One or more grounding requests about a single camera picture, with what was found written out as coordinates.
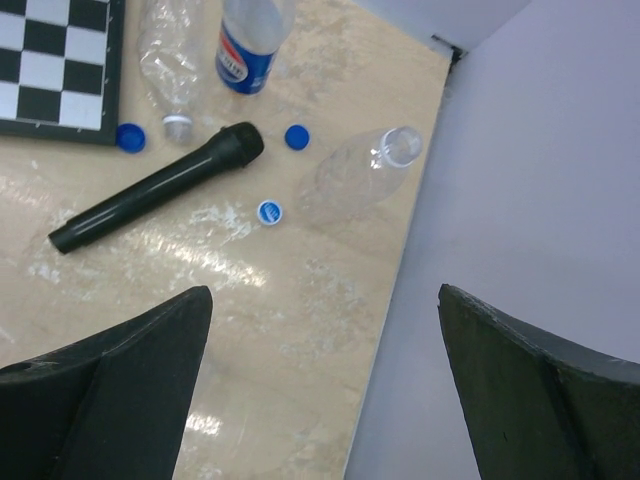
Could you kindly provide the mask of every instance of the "chessboard frame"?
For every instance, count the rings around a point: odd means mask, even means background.
[[[104,69],[105,78],[111,81],[103,86],[103,118],[100,130],[0,119],[0,134],[98,145],[115,145],[120,105],[125,1],[109,1],[109,30],[107,33],[107,52]]]

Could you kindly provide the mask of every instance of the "black microphone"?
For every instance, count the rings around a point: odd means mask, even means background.
[[[51,232],[49,240],[61,253],[69,253],[215,175],[247,166],[263,150],[262,136],[251,123],[223,128],[197,150],[76,215]]]

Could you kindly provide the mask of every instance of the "plastic bottle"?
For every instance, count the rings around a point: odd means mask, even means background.
[[[224,0],[223,8],[216,70],[232,90],[258,93],[293,29],[295,0]]]
[[[421,151],[411,127],[356,135],[303,178],[298,208],[316,224],[366,213],[400,187]]]
[[[203,73],[203,0],[145,0],[138,39],[140,70],[163,111],[165,137],[193,138]]]

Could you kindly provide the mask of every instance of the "beige tabletop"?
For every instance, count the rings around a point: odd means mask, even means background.
[[[321,229],[296,214],[296,186],[366,130],[412,125],[428,144],[448,62],[346,0],[304,0],[267,88],[242,97],[213,73],[220,2],[208,2],[201,138],[250,120],[265,153],[62,256],[46,240],[54,227],[185,153],[146,97],[129,4],[121,121],[141,124],[148,148],[0,138],[0,367],[207,285],[214,316],[175,478],[340,478],[424,161],[366,217]],[[292,123],[312,132],[303,152],[282,140]],[[284,207],[275,227],[255,216],[266,198]]]

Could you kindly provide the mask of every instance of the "black and white checkered board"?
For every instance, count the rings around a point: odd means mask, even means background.
[[[0,133],[114,144],[124,0],[0,0]]]

